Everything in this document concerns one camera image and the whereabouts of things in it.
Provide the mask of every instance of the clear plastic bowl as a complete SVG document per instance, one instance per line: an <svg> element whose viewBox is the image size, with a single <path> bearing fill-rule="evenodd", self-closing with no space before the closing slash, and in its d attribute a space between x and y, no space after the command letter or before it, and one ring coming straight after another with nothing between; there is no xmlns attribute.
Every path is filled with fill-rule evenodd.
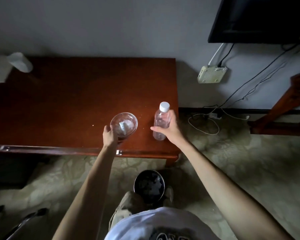
<svg viewBox="0 0 300 240"><path fill-rule="evenodd" d="M120 122L124 123L124 130L122 129L122 123L120 125ZM112 125L113 130L117 133L118 137L126 138L136 131L138 120L132 113L124 112L113 117L110 125Z"/></svg>

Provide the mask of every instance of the television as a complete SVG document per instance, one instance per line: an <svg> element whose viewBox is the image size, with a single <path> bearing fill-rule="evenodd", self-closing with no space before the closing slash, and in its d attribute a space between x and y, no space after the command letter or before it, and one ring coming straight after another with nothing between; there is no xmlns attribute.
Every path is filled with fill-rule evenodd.
<svg viewBox="0 0 300 240"><path fill-rule="evenodd" d="M300 44L300 0L222 0L208 42Z"/></svg>

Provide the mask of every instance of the hand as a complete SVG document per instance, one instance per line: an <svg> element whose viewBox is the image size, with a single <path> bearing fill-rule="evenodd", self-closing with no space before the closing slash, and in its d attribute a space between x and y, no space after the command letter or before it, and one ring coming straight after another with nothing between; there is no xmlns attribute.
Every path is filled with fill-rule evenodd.
<svg viewBox="0 0 300 240"><path fill-rule="evenodd" d="M106 125L103 130L103 147L117 147L118 136L112 126Z"/></svg>
<svg viewBox="0 0 300 240"><path fill-rule="evenodd" d="M179 146L180 142L184 141L185 138L181 133L181 130L178 125L176 114L173 110L169 110L170 115L170 125L168 128L164 129L159 126L152 126L150 127L151 130L164 134L169 141L175 144L177 147Z"/></svg>

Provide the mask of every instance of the white bottle cap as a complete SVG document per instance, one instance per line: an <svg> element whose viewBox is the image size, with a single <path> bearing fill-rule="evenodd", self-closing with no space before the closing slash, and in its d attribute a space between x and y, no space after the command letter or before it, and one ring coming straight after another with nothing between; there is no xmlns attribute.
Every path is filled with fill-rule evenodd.
<svg viewBox="0 0 300 240"><path fill-rule="evenodd" d="M162 102L160 103L159 109L161 112L167 113L170 109L170 104L168 102Z"/></svg>

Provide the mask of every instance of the plastic water bottle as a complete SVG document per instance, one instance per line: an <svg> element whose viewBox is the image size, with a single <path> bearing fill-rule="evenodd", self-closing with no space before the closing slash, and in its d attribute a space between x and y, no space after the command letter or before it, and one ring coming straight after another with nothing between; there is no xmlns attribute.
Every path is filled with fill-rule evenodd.
<svg viewBox="0 0 300 240"><path fill-rule="evenodd" d="M170 109L170 104L167 102L160 103L158 111L154 115L154 126L159 126L162 128L168 128L170 124L170 115L168 113ZM154 131L153 137L158 141L163 141L166 136L163 133Z"/></svg>

